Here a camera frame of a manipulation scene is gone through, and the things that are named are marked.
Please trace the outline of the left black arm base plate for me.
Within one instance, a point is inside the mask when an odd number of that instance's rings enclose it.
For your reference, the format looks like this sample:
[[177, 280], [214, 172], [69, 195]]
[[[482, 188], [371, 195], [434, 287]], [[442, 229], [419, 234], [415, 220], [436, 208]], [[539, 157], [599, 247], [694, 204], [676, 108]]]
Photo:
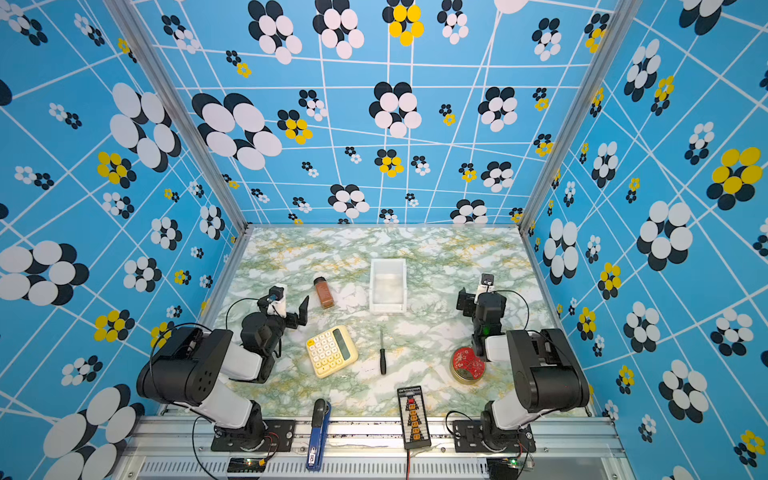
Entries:
[[292, 448], [296, 421], [266, 419], [240, 429], [214, 428], [210, 449], [214, 452], [288, 452]]

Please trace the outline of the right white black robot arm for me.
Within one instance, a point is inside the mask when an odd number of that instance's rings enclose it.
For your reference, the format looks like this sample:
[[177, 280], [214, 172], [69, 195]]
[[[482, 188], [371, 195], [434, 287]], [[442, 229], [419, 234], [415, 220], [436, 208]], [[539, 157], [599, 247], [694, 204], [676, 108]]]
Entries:
[[452, 360], [456, 371], [476, 376], [488, 363], [507, 363], [514, 390], [490, 401], [480, 416], [485, 448], [502, 452], [513, 444], [530, 448], [530, 425], [552, 413], [588, 405], [589, 385], [560, 329], [504, 331], [507, 298], [485, 286], [476, 293], [461, 289], [456, 309], [472, 320], [471, 346]]

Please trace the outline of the aluminium front rail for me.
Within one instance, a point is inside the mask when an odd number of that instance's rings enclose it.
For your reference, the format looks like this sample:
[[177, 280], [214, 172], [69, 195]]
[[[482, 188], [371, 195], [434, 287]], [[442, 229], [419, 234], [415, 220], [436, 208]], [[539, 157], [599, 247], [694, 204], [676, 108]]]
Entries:
[[[148, 417], [122, 459], [116, 479], [489, 479], [487, 458], [514, 458], [518, 479], [631, 479], [634, 474], [611, 422], [554, 418], [533, 425], [535, 453], [458, 453], [437, 417], [428, 420], [432, 445], [406, 451], [395, 417], [331, 420], [322, 469], [306, 469], [311, 425], [296, 421], [292, 448], [263, 453], [214, 452], [211, 425], [191, 417]], [[228, 475], [231, 458], [266, 459], [261, 474]]]

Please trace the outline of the yellow calculator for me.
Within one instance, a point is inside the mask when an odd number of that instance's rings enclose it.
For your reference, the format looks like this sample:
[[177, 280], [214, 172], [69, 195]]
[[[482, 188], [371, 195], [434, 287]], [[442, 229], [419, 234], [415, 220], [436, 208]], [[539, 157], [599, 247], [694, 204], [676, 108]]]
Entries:
[[305, 343], [318, 378], [326, 378], [358, 360], [358, 351], [346, 326], [333, 327]]

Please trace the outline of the right green circuit board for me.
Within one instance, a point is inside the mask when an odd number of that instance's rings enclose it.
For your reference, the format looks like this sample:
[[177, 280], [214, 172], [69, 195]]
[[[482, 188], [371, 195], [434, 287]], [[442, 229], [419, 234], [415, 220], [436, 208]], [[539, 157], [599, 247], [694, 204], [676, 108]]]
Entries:
[[490, 480], [517, 480], [521, 473], [520, 463], [514, 458], [487, 458], [486, 466]]

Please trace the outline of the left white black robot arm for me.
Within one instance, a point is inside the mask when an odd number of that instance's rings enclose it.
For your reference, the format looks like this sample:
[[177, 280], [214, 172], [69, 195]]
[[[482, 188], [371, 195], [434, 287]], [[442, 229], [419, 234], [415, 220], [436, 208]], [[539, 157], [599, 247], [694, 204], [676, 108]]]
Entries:
[[296, 313], [285, 310], [280, 287], [257, 300], [259, 310], [243, 318], [241, 342], [229, 329], [183, 323], [163, 333], [140, 371], [137, 393], [158, 403], [188, 408], [212, 422], [214, 451], [277, 450], [290, 443], [271, 431], [262, 408], [222, 379], [264, 384], [282, 355], [287, 329], [307, 324], [309, 299]]

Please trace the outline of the brown spice jar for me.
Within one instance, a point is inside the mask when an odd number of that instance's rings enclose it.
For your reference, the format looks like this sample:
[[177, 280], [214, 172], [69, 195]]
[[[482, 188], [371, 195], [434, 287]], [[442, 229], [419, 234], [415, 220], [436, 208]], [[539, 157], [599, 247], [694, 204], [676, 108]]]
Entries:
[[333, 307], [335, 301], [327, 280], [323, 276], [317, 276], [313, 280], [313, 285], [315, 287], [320, 305], [324, 309]]

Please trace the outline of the white plastic bin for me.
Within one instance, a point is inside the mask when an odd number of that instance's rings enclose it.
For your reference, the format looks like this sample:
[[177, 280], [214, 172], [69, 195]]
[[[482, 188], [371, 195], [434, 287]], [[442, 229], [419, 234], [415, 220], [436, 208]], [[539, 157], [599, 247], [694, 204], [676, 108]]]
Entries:
[[371, 260], [369, 310], [374, 314], [406, 312], [407, 265], [405, 259]]

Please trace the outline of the blue black utility knife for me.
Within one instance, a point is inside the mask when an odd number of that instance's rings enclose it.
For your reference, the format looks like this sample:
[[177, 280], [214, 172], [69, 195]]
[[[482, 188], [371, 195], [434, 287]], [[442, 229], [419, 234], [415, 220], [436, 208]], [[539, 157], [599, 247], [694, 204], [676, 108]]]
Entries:
[[306, 459], [306, 469], [309, 471], [320, 471], [322, 469], [331, 409], [330, 402], [325, 399], [317, 399], [314, 403]]

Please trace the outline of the black remote with orange buttons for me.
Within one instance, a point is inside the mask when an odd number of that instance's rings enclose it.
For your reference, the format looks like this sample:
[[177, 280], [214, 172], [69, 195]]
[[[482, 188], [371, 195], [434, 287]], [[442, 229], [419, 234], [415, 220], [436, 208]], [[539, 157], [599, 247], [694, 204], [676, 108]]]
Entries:
[[430, 447], [432, 440], [422, 388], [401, 387], [396, 390], [396, 394], [405, 450]]

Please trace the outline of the red round tin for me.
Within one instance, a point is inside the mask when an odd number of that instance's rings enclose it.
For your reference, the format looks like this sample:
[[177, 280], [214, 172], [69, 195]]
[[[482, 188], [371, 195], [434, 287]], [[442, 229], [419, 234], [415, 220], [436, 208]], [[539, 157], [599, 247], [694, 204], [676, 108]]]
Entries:
[[477, 384], [483, 378], [485, 370], [485, 362], [476, 356], [471, 347], [460, 347], [453, 352], [450, 371], [458, 382], [466, 385]]

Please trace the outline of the black screwdriver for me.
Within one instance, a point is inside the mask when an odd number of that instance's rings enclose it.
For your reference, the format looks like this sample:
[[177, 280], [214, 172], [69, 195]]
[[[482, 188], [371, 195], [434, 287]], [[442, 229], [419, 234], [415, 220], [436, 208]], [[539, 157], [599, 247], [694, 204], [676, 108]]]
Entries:
[[385, 341], [384, 341], [384, 329], [381, 328], [379, 331], [379, 371], [382, 376], [387, 374], [387, 357], [386, 357], [386, 347], [385, 347]]

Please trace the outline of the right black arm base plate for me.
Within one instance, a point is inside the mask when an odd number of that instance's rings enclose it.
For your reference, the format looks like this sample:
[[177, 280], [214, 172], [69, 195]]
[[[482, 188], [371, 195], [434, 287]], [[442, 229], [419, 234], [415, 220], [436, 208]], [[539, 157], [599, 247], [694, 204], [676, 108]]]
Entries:
[[530, 427], [501, 430], [479, 420], [456, 420], [449, 424], [458, 453], [504, 453], [522, 455], [537, 450]]

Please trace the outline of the left green circuit board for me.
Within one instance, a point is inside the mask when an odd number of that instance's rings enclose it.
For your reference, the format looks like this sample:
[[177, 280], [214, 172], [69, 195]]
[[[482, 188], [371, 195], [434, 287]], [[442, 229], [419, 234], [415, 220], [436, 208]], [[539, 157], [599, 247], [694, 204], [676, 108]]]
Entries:
[[266, 470], [267, 460], [254, 458], [231, 458], [227, 466], [228, 475], [261, 474]]

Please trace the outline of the green circuit board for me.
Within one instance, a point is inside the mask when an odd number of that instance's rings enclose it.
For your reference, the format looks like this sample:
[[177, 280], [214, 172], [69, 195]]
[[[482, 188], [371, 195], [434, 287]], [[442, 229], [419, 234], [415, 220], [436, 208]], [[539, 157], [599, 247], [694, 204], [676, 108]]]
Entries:
[[517, 480], [521, 473], [520, 463], [514, 458], [487, 458], [486, 466], [490, 480]]
[[228, 475], [261, 474], [266, 470], [267, 460], [254, 458], [231, 458], [227, 466]]

